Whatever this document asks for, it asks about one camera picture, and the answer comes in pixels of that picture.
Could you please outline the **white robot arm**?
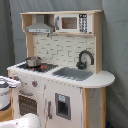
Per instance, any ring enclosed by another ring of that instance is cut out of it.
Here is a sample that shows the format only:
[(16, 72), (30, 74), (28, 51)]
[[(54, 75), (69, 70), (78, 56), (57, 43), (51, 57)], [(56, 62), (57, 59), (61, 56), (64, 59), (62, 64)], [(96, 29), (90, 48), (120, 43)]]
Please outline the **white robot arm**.
[[(11, 106), (10, 89), (20, 86), (20, 81), (0, 76), (0, 111)], [(37, 115), (28, 113), (18, 119), (0, 122), (0, 128), (42, 128), (42, 126)]]

